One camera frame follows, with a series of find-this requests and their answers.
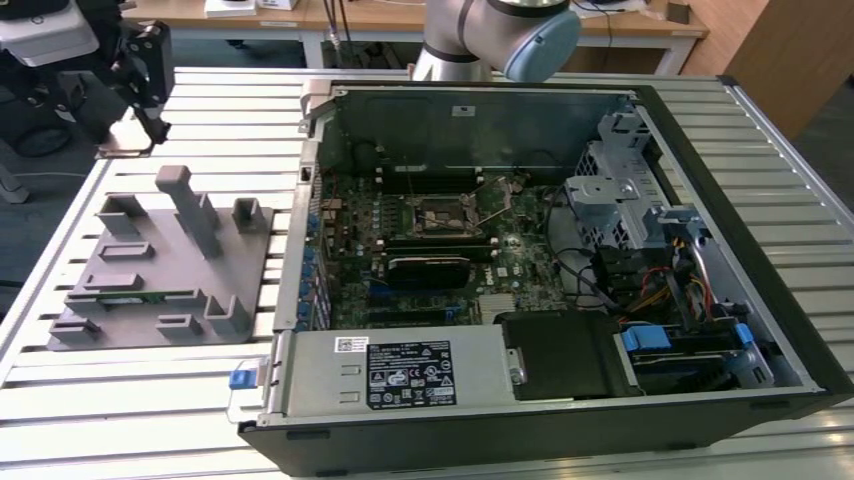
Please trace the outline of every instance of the aluminum extrusion table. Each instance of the aluminum extrusion table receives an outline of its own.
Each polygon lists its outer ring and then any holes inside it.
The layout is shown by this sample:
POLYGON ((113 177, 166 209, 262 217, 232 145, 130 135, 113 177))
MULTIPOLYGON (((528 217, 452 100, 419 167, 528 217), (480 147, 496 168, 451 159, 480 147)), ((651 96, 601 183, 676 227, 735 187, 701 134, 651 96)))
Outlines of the aluminum extrusion table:
MULTIPOLYGON (((401 73, 178 69, 164 114, 174 124, 170 140, 148 159, 96 163, 0 327, 0 479, 287 478, 228 422, 226 377, 242 360, 269 351, 303 138, 299 94, 311 77, 400 80, 401 73), (253 343, 49 352, 48 328, 102 230, 93 213, 104 195, 130 192, 145 208, 165 206, 153 185, 164 164, 189 167, 192 188, 210 193, 214 207, 250 195, 276 210, 253 343)), ((555 81, 655 86, 839 362, 854 372, 854 218, 740 89, 691 77, 567 75, 555 81)), ((689 202, 684 189, 676 186, 676 192, 689 202)), ((244 414, 257 412, 260 391, 238 392, 234 404, 244 414)), ((762 425, 707 449, 356 477, 852 478, 851 407, 854 401, 762 425)))

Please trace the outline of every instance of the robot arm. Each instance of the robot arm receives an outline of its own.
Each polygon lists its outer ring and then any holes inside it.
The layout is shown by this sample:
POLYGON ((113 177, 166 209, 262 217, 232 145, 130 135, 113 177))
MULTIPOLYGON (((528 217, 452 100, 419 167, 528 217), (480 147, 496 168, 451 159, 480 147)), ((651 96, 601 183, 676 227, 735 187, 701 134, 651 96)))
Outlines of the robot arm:
POLYGON ((543 82, 577 44, 567 0, 429 0, 415 80, 543 82))
POLYGON ((130 107, 150 139, 133 152, 144 154, 169 129, 160 113, 174 85, 170 36, 161 22, 124 22, 126 6, 125 0, 0 1, 0 85, 30 105, 49 106, 98 145, 130 107), (92 80, 108 95, 96 95, 92 80))

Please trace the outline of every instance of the blue drive bracket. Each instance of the blue drive bracket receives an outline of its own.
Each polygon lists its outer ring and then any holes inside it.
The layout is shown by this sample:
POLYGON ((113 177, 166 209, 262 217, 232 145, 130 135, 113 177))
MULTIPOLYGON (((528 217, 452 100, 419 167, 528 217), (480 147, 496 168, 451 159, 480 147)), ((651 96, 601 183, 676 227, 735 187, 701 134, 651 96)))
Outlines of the blue drive bracket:
POLYGON ((257 388, 257 370, 234 370, 228 375, 230 390, 249 390, 257 388))
POLYGON ((620 333, 620 336, 627 352, 636 350, 664 350, 671 347, 664 327, 657 325, 628 327, 628 329, 620 333))

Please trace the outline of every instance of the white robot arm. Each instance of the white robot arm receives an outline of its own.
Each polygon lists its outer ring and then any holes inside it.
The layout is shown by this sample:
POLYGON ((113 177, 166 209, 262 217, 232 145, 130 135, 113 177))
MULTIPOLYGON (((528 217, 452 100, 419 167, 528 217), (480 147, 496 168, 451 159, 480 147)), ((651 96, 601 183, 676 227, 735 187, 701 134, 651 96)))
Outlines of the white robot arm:
POLYGON ((577 44, 567 0, 429 0, 413 80, 543 82, 577 44))

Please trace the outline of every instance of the warning label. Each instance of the warning label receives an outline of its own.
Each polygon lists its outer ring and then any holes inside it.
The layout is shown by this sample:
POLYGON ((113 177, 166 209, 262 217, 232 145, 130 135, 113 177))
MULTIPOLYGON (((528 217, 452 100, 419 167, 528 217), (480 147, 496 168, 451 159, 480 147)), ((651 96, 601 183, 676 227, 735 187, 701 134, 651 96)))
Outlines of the warning label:
POLYGON ((451 342, 372 344, 367 350, 371 409, 456 405, 451 342))

